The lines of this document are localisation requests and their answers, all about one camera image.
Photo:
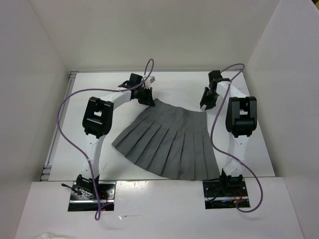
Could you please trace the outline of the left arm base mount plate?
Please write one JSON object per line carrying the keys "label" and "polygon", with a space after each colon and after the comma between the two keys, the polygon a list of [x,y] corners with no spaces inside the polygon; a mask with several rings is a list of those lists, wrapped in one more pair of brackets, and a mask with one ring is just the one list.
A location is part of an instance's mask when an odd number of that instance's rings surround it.
{"label": "left arm base mount plate", "polygon": [[[115,207],[115,182],[99,182],[98,196],[100,198],[102,211],[113,211]],[[72,184],[69,198],[69,212],[92,212],[97,211],[98,202],[92,194],[84,193],[78,189],[76,182]]]}

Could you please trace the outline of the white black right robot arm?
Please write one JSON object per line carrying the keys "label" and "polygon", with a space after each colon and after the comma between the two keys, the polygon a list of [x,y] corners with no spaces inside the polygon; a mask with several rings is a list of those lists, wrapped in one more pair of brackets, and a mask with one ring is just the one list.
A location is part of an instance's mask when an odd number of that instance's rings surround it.
{"label": "white black right robot arm", "polygon": [[204,90],[200,106],[210,110],[219,97],[227,104],[225,127],[229,133],[229,147],[218,189],[222,195],[229,196],[242,185],[246,145],[257,128],[257,99],[242,93],[230,79],[223,78],[219,70],[209,72],[208,79],[209,86]]}

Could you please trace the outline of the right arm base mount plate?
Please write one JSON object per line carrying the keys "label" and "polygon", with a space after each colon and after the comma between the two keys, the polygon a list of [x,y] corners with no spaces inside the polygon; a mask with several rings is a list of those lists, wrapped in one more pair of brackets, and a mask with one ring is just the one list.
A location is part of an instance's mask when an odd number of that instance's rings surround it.
{"label": "right arm base mount plate", "polygon": [[203,193],[206,209],[230,209],[249,208],[250,202],[246,184],[243,181],[240,186],[224,187],[220,186],[220,182],[203,181]]}

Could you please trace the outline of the grey pleated skirt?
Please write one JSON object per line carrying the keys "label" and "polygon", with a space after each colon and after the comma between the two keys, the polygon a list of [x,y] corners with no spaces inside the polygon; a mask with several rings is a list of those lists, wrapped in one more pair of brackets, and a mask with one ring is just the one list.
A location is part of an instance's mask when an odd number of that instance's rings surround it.
{"label": "grey pleated skirt", "polygon": [[155,99],[112,142],[134,165],[160,177],[209,180],[220,171],[210,143],[206,112]]}

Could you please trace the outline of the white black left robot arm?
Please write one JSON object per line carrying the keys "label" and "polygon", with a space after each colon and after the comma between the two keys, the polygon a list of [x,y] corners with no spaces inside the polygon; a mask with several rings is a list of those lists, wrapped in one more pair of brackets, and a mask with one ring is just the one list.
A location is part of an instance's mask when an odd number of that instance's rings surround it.
{"label": "white black left robot arm", "polygon": [[88,199],[99,194],[99,160],[105,136],[113,123],[116,108],[131,100],[154,107],[153,88],[155,77],[145,80],[141,75],[132,73],[130,78],[105,97],[91,97],[88,100],[82,126],[86,135],[84,157],[88,162],[76,179],[76,186]]}

